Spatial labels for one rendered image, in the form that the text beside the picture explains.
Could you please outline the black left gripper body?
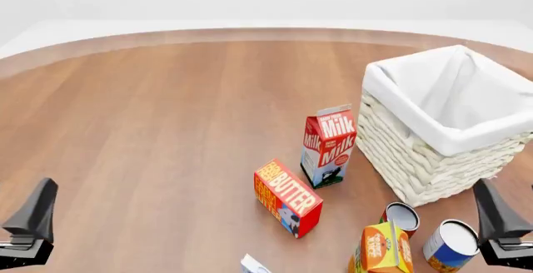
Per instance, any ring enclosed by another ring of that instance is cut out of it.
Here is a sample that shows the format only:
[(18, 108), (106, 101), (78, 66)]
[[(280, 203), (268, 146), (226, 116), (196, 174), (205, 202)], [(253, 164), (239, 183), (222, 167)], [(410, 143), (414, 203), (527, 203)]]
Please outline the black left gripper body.
[(53, 248), (54, 245), (47, 240), (33, 240), (25, 244), (0, 242), (0, 270), (46, 265)]

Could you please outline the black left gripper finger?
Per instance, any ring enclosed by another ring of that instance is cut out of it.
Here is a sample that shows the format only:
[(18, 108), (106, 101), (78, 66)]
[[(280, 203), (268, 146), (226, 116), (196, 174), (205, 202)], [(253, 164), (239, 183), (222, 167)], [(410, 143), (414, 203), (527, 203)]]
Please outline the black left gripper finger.
[(32, 244), (35, 240), (53, 243), (52, 218), (58, 184), (43, 178), (22, 206), (3, 223), (10, 233), (10, 244)]

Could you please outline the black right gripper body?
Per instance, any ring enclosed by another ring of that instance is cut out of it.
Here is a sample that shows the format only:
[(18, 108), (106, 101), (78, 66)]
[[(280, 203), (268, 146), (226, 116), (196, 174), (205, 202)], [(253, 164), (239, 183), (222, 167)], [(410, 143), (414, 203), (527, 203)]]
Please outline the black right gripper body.
[(487, 240), (480, 246), (480, 252), (489, 266), (533, 270), (533, 241), (519, 238)]

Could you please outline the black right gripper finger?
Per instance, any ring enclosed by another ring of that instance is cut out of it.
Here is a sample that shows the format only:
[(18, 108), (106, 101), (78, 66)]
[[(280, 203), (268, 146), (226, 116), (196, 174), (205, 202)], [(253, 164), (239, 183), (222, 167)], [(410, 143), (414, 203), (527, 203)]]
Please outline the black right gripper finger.
[(533, 232), (533, 225), (518, 215), (487, 179), (473, 186), (481, 241), (520, 238)]

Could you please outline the white woven basket with liner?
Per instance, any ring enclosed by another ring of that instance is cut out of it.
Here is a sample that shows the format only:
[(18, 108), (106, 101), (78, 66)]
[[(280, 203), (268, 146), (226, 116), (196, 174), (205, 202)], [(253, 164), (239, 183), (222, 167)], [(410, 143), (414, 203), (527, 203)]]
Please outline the white woven basket with liner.
[(533, 81), (462, 45), (371, 62), (356, 144), (418, 207), (494, 177), (533, 140)]

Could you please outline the red and orange butter box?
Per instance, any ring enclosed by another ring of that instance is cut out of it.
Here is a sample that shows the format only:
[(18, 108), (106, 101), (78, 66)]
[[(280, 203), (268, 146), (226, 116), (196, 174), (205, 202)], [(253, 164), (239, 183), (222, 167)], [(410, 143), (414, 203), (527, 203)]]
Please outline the red and orange butter box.
[(277, 159), (254, 172), (254, 191), (259, 202), (297, 239), (320, 220), (323, 200)]

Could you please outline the blue and white tin can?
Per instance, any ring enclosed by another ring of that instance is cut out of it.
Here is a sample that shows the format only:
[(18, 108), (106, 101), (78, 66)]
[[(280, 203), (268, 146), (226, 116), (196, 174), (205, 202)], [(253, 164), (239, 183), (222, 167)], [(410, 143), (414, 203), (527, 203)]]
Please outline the blue and white tin can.
[(444, 220), (422, 248), (428, 265), (439, 273), (456, 273), (478, 255), (477, 233), (465, 222)]

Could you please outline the red tin can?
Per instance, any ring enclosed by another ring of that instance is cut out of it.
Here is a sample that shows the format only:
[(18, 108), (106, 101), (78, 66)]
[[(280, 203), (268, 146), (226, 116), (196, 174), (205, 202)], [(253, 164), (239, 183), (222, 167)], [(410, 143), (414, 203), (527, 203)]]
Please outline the red tin can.
[(403, 202), (392, 202), (383, 211), (380, 223), (395, 222), (409, 238), (418, 230), (421, 220), (415, 210)]

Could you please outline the orange juice carton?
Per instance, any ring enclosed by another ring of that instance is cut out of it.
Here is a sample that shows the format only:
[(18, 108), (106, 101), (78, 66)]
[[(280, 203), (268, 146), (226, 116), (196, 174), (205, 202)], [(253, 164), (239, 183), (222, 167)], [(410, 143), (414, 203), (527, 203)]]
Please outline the orange juice carton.
[(347, 273), (414, 273), (408, 235), (393, 221), (364, 227)]

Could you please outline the red milk carton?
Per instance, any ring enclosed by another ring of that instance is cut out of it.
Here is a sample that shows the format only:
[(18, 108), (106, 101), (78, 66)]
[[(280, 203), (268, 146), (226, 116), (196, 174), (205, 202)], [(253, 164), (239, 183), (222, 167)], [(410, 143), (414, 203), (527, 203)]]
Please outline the red milk carton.
[(356, 140), (351, 105), (320, 110), (306, 118), (300, 165), (311, 187), (341, 182)]

